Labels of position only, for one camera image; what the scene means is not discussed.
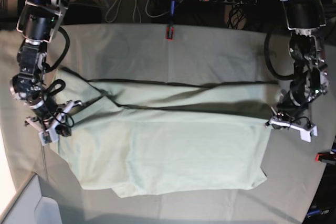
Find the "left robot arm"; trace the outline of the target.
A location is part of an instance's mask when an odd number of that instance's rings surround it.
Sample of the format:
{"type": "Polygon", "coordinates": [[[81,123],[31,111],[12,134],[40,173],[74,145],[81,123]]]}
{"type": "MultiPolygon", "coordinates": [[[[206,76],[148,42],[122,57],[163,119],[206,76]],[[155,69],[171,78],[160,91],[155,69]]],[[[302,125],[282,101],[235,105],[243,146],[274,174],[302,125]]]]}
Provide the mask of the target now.
{"type": "Polygon", "coordinates": [[[327,21],[321,0],[280,0],[290,31],[288,52],[293,59],[293,73],[281,75],[274,69],[269,43],[269,32],[264,42],[265,63],[278,80],[290,81],[266,126],[274,129],[295,129],[311,133],[315,126],[305,115],[309,105],[328,92],[327,64],[324,59],[324,36],[321,33],[327,21]]]}

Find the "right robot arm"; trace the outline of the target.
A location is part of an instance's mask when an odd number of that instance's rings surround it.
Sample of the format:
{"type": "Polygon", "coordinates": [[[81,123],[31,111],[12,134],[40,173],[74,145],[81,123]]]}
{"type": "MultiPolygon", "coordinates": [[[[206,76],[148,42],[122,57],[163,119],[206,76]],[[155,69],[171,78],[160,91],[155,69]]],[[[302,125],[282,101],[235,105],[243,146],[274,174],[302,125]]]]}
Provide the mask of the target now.
{"type": "Polygon", "coordinates": [[[25,119],[38,132],[43,145],[56,142],[60,136],[68,137],[75,123],[70,111],[82,102],[67,101],[57,104],[55,95],[65,89],[63,80],[57,79],[45,86],[45,74],[58,68],[66,56],[70,38],[61,27],[70,0],[25,0],[16,30],[23,41],[17,53],[19,72],[10,80],[10,92],[15,100],[22,101],[34,113],[25,119]],[[62,54],[53,65],[47,63],[47,45],[57,33],[65,39],[62,54]]]}

